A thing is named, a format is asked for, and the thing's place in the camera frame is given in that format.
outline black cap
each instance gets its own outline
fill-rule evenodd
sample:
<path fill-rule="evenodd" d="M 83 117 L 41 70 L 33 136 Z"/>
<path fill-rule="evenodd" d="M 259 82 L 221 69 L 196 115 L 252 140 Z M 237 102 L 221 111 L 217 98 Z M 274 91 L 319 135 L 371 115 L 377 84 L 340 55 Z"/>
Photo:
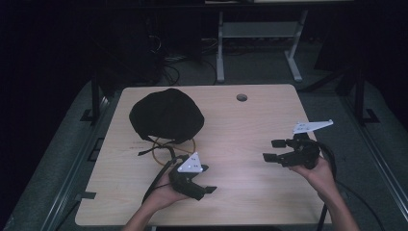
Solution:
<path fill-rule="evenodd" d="M 148 136 L 153 136 L 182 143 L 204 125 L 204 116 L 194 101 L 177 89 L 148 94 L 133 106 L 129 119 L 145 141 L 152 141 Z"/>

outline wire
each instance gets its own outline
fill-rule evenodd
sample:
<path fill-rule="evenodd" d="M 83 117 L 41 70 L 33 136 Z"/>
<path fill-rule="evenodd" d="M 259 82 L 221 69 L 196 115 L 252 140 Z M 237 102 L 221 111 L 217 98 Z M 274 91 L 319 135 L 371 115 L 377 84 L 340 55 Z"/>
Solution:
<path fill-rule="evenodd" d="M 370 210 L 375 220 L 377 221 L 378 225 L 380 226 L 380 229 L 385 231 L 383 223 L 381 222 L 381 219 L 378 217 L 375 211 L 371 208 L 371 206 L 367 203 L 367 201 L 361 195 L 359 195 L 357 192 L 355 192 L 350 187 L 348 187 L 347 185 L 343 184 L 342 182 L 338 180 L 336 180 L 336 183 L 342 186 L 343 188 L 345 188 L 346 190 L 348 190 L 349 192 L 351 192 L 352 194 L 354 194 L 354 196 L 356 196 L 364 205 L 366 205 L 366 207 Z"/>
<path fill-rule="evenodd" d="M 355 192 L 350 187 L 348 187 L 347 185 L 345 185 L 344 183 L 342 183 L 342 182 L 340 182 L 339 180 L 336 179 L 337 167 L 336 167 L 336 160 L 335 160 L 335 155 L 334 155 L 333 151 L 327 145 L 325 145 L 324 143 L 316 141 L 316 144 L 320 147 L 320 150 L 322 151 L 322 153 L 325 154 L 327 159 L 329 160 L 329 163 L 330 163 L 330 166 L 331 166 L 332 172 L 333 172 L 333 178 L 334 178 L 335 182 L 338 185 L 345 188 L 346 190 L 348 190 L 349 192 L 351 192 L 352 194 L 354 194 L 354 196 L 356 196 L 364 205 L 366 205 L 366 207 L 370 210 L 371 214 L 374 216 L 375 220 L 377 221 L 378 226 L 380 227 L 380 229 L 385 231 L 384 226 L 383 226 L 383 224 L 381 222 L 381 219 L 378 217 L 378 215 L 375 213 L 375 211 L 371 208 L 371 206 L 368 204 L 368 202 L 361 195 L 359 195 L 357 192 Z M 320 217 L 320 221 L 319 221 L 318 230 L 321 230 L 322 225 L 324 223 L 324 219 L 321 220 L 321 218 L 323 216 L 323 211 L 325 211 L 324 213 L 327 212 L 326 205 L 323 206 L 323 209 L 321 211 L 321 217 Z"/>

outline wooden table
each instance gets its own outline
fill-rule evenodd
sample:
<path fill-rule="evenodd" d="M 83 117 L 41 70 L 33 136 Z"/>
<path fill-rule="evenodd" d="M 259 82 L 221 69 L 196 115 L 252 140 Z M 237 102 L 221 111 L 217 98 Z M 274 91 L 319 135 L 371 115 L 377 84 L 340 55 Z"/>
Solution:
<path fill-rule="evenodd" d="M 162 166 L 152 146 L 134 131 L 129 113 L 148 93 L 167 88 L 123 91 L 112 123 L 76 216 L 79 225 L 123 225 L 136 212 L 147 188 Z M 271 140 L 291 139 L 298 121 L 307 122 L 291 85 L 178 87 L 205 117 L 194 137 L 201 164 L 210 168 L 193 182 L 217 186 L 200 201 L 188 199 L 158 212 L 150 225 L 272 225 L 317 223 L 323 203 L 301 176 L 278 164 L 266 163 L 263 153 L 282 154 Z M 245 94 L 247 100 L 237 100 Z M 192 141 L 178 145 L 191 151 Z M 158 151 L 158 158 L 169 154 Z M 176 154 L 186 154 L 176 150 Z"/>

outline white plastic fin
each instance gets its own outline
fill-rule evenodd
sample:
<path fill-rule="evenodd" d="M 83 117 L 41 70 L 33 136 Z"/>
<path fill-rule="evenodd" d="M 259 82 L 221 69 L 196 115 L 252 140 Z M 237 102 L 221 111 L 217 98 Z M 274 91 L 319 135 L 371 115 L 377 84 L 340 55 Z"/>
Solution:
<path fill-rule="evenodd" d="M 203 172 L 198 153 L 194 152 L 186 162 L 179 166 L 178 172 Z"/>
<path fill-rule="evenodd" d="M 293 128 L 293 133 L 298 134 L 298 133 L 312 132 L 320 128 L 330 126 L 332 124 L 333 124 L 333 120 L 331 119 L 328 121 L 323 121 L 323 122 L 308 122 L 308 123 L 297 122 L 297 124 Z"/>

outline metal stand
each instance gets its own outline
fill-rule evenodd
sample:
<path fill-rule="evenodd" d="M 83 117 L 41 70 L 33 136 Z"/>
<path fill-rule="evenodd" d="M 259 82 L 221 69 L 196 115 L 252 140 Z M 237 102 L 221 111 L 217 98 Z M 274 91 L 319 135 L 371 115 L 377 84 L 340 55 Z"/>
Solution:
<path fill-rule="evenodd" d="M 307 10 L 302 11 L 300 19 L 295 22 L 224 22 L 223 12 L 220 12 L 218 22 L 217 81 L 219 83 L 225 81 L 224 60 L 222 59 L 223 38 L 293 38 L 293 45 L 290 50 L 285 51 L 285 57 L 294 80 L 301 82 L 302 77 L 293 57 L 299 44 L 307 13 Z"/>

